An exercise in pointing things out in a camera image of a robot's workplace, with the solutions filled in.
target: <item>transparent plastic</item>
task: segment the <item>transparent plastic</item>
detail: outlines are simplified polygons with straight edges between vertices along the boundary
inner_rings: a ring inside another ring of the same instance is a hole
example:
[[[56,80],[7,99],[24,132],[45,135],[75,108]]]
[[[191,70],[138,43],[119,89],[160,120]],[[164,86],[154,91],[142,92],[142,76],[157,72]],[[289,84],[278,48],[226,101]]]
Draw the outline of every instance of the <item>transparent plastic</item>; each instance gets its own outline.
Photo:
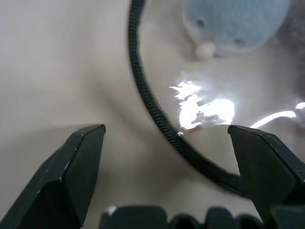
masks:
[[[228,125],[277,135],[305,161],[305,1],[262,47],[198,60],[183,25],[182,4],[148,0],[140,56],[155,98],[172,125],[199,152],[238,173]]]

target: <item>plush toy eye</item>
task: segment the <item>plush toy eye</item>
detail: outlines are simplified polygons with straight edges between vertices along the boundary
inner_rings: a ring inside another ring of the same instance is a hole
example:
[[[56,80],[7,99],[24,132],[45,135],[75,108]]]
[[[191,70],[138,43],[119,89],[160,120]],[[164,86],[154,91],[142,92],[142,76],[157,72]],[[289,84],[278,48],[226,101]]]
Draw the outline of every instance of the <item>plush toy eye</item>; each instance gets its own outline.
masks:
[[[243,44],[245,44],[245,41],[241,38],[235,38],[234,43],[238,44],[238,45],[243,45]]]
[[[197,25],[201,28],[204,28],[205,27],[205,22],[203,19],[198,19],[197,20]]]

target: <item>plush toy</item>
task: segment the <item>plush toy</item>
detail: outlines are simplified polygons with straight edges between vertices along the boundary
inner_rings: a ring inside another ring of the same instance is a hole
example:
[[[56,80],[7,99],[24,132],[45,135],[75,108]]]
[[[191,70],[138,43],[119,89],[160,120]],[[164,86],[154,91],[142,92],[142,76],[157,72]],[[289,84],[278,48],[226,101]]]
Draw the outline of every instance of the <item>plush toy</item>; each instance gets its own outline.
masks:
[[[197,58],[227,56],[265,44],[289,6],[290,0],[183,0],[183,23]]]

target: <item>light blue plush toy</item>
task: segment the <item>light blue plush toy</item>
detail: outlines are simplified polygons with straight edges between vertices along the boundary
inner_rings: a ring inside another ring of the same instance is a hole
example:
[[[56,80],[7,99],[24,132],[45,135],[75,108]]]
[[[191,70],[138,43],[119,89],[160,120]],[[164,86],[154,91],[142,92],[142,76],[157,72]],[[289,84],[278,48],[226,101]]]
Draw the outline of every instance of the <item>light blue plush toy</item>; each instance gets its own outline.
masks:
[[[198,58],[227,56],[265,44],[289,5],[290,0],[183,0],[183,23]]]

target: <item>white plush foot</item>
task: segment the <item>white plush foot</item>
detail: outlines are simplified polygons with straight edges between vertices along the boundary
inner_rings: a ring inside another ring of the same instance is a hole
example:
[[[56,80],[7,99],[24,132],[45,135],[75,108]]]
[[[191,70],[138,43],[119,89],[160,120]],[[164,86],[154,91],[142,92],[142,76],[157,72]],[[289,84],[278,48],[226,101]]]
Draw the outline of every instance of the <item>white plush foot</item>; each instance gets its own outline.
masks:
[[[205,41],[198,45],[195,49],[195,56],[199,60],[211,59],[216,51],[216,46],[213,42]]]

